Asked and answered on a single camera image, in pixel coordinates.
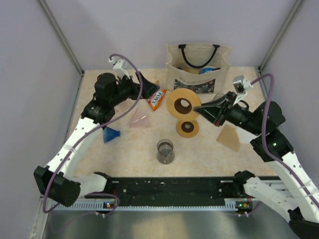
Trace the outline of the brown paper coffee filter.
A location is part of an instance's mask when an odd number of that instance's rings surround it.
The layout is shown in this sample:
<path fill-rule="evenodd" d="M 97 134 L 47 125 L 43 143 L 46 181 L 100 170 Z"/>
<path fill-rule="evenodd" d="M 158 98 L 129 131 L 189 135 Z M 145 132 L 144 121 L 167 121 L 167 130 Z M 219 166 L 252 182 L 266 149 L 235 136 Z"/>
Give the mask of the brown paper coffee filter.
<path fill-rule="evenodd" d="M 216 141 L 235 152 L 238 152 L 240 149 L 240 141 L 236 128 L 230 125 L 224 126 Z"/>

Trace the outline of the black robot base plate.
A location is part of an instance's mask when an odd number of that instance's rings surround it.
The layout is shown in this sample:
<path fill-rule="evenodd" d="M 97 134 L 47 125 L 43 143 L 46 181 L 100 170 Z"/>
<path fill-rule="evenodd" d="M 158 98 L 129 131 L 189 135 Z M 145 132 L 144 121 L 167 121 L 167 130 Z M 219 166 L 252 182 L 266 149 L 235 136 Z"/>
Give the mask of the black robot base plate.
<path fill-rule="evenodd" d="M 224 199 L 248 198 L 232 177 L 113 177 L 102 193 L 116 195 L 120 206 L 223 206 Z"/>

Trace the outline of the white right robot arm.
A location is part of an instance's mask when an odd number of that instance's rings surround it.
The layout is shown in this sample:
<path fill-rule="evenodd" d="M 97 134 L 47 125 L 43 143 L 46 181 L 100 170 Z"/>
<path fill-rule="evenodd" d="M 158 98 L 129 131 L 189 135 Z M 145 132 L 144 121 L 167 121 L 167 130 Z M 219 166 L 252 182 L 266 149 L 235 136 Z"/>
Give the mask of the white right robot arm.
<path fill-rule="evenodd" d="M 293 146 L 280 132 L 286 119 L 280 106 L 266 99 L 256 110 L 239 105 L 237 94 L 228 92 L 219 99 L 202 103 L 194 111 L 215 126 L 230 122 L 253 134 L 253 150 L 270 166 L 288 189 L 290 196 L 273 189 L 253 173 L 236 173 L 233 192 L 252 196 L 278 213 L 301 239 L 319 237 L 319 189 L 301 166 Z"/>

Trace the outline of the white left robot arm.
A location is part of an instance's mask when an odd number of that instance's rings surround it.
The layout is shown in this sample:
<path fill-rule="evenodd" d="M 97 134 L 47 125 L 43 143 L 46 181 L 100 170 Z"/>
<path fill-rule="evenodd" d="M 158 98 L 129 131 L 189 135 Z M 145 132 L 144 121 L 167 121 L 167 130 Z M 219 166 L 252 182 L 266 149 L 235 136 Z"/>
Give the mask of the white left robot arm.
<path fill-rule="evenodd" d="M 46 199 L 70 207 L 87 194 L 97 192 L 104 198 L 112 194 L 113 185 L 107 182 L 106 174 L 74 178 L 74 173 L 92 141 L 108 123 L 114 122 L 117 105 L 127 99 L 148 99 L 159 89 L 141 72 L 136 76 L 140 78 L 139 83 L 127 75 L 120 78 L 112 73 L 102 73 L 97 77 L 93 98 L 84 108 L 74 131 L 55 157 L 46 166 L 37 166 L 33 173 L 38 189 Z"/>

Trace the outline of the pink glass dripper cone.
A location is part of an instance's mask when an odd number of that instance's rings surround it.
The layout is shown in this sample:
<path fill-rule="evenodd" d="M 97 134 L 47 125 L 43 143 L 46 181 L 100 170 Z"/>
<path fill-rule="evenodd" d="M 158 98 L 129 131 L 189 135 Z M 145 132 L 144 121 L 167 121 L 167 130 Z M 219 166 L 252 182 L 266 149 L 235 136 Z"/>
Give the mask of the pink glass dripper cone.
<path fill-rule="evenodd" d="M 148 116 L 143 110 L 137 108 L 128 122 L 129 128 L 146 128 L 150 126 Z"/>

